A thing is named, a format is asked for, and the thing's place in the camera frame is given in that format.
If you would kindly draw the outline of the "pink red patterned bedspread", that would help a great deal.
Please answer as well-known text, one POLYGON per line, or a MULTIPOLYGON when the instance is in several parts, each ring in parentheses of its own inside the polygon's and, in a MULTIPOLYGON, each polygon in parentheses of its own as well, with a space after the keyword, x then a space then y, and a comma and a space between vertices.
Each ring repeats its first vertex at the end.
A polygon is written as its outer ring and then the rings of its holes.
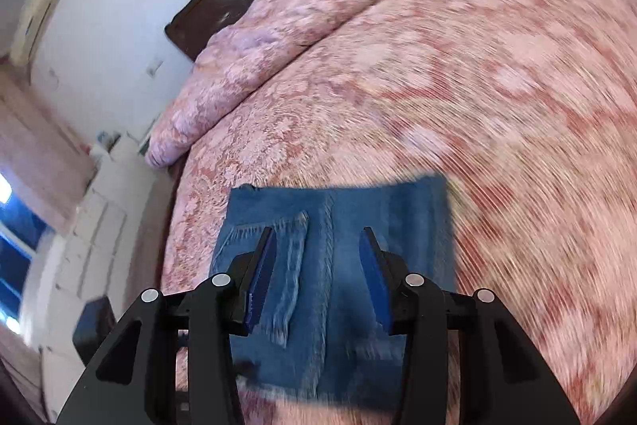
POLYGON ((205 278, 233 187, 433 171, 459 288, 495 291, 594 423, 636 362, 636 0, 381 0, 192 148, 162 286, 205 278))

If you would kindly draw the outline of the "pink curtain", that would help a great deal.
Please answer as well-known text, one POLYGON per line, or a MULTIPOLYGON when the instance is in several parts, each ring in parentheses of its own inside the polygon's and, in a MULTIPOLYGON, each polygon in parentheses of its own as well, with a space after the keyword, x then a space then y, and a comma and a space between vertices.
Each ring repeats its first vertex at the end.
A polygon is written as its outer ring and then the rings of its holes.
POLYGON ((57 233, 76 219, 95 163, 9 64, 1 66, 1 174, 57 233))

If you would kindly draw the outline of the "pink rolled quilt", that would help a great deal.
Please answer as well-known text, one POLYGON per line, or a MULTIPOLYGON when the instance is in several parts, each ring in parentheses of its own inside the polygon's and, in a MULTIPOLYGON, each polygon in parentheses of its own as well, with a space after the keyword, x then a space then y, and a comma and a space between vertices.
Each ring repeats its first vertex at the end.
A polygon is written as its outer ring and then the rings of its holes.
POLYGON ((254 0, 212 35, 182 90, 152 127, 146 161, 172 165, 306 49, 378 0, 254 0))

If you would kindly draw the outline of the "blue lit window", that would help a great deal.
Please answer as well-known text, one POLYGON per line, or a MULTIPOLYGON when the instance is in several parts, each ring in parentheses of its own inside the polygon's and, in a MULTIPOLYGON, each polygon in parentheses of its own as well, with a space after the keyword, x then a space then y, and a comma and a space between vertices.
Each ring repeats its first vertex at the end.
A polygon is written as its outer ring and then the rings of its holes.
POLYGON ((1 323, 21 334, 25 282, 43 234, 50 227, 17 197, 1 176, 1 323))

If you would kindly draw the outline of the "white drawer cabinet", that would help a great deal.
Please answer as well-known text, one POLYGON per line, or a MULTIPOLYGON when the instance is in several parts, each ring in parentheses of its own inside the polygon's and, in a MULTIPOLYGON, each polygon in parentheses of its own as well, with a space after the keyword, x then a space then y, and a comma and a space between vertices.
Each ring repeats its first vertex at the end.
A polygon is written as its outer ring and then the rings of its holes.
POLYGON ((106 296, 121 317, 141 291, 159 285, 174 193, 175 180, 149 168, 129 136, 100 161, 54 263, 41 342, 50 421, 84 369, 72 334, 85 303, 106 296))

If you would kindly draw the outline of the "white air conditioner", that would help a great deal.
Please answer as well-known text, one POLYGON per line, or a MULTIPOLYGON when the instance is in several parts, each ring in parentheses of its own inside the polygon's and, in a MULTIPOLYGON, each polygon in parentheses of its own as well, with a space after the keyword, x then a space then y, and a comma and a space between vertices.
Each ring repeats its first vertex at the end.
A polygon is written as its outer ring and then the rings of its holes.
POLYGON ((26 0, 9 52, 13 66, 25 68, 31 63, 59 1, 26 0))

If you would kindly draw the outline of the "blue denim jeans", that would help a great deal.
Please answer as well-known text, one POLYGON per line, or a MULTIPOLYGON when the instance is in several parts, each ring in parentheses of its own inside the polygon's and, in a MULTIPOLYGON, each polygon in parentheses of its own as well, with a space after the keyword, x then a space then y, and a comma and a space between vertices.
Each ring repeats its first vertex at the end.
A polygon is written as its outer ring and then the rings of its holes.
POLYGON ((358 240, 444 290, 455 289, 447 181, 440 175, 371 188, 231 190, 209 271, 226 272, 276 231, 276 264, 259 324, 231 340, 241 383, 276 397, 391 411, 399 401, 405 340, 376 321, 358 240))

